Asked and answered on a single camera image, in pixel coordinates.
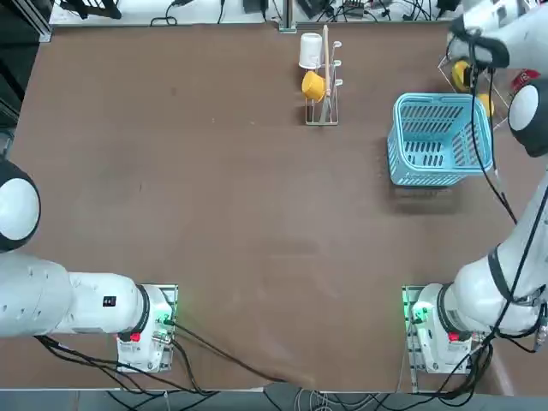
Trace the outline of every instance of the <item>blue basket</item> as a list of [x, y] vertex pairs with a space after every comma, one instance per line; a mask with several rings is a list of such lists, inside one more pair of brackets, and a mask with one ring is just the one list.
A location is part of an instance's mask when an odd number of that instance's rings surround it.
[[[472, 141], [469, 94], [406, 93], [394, 104], [388, 136], [390, 178], [398, 186], [450, 186], [482, 174]], [[485, 170], [491, 168], [491, 133], [476, 99], [474, 133]]]

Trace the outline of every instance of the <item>paper cup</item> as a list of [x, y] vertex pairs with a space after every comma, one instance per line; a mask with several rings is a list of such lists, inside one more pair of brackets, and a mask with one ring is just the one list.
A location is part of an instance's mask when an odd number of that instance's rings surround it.
[[299, 65], [307, 70], [319, 69], [322, 57], [322, 36], [317, 33], [302, 34]]

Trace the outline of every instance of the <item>yellow object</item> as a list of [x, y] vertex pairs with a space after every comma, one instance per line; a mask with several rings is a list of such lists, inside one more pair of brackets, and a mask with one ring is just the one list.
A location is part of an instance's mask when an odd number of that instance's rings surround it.
[[489, 110], [489, 95], [488, 94], [478, 94], [476, 98], [479, 98], [481, 100], [481, 103], [483, 103], [483, 106], [485, 107], [485, 112], [487, 113], [488, 117], [491, 117], [493, 113], [495, 112], [495, 104], [493, 103], [493, 100], [491, 100], [491, 109]]
[[451, 69], [451, 79], [453, 80], [453, 86], [459, 92], [467, 92], [470, 90], [470, 86], [464, 84], [464, 70], [470, 67], [470, 64], [464, 60], [460, 60], [453, 65]]
[[307, 98], [320, 101], [325, 94], [325, 80], [314, 71], [307, 71], [302, 79], [301, 90]]

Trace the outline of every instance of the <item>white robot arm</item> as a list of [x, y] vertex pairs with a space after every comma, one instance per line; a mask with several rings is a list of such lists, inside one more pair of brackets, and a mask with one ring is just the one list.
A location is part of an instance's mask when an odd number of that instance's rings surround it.
[[469, 56], [495, 69], [533, 69], [548, 74], [548, 6], [529, 0], [483, 0], [450, 26], [452, 59]]
[[[491, 12], [494, 6], [508, 2], [488, 3], [475, 6], [469, 11], [473, 15], [465, 13], [454, 22], [451, 29], [459, 41], [466, 43], [466, 49], [468, 42], [476, 45], [476, 61], [484, 67], [535, 69], [548, 74], [548, 6], [515, 15], [498, 28], [493, 26]], [[482, 20], [479, 11], [486, 9], [490, 12]], [[465, 55], [453, 50], [453, 56]], [[510, 130], [531, 157], [548, 159], [546, 113], [548, 79], [541, 76], [515, 95], [509, 109]], [[470, 353], [473, 333], [490, 332], [508, 300], [512, 302], [499, 325], [500, 331], [519, 336], [535, 329], [536, 348], [544, 342], [548, 324], [548, 210], [542, 199], [547, 188], [548, 172], [506, 241], [484, 258], [462, 267], [453, 283], [429, 284], [422, 290], [413, 315], [428, 372], [453, 372]], [[539, 212], [540, 224], [512, 295], [510, 288]]]
[[117, 334], [118, 361], [147, 372], [170, 364], [174, 305], [163, 289], [110, 273], [67, 272], [15, 250], [39, 224], [32, 179], [0, 161], [0, 337]]

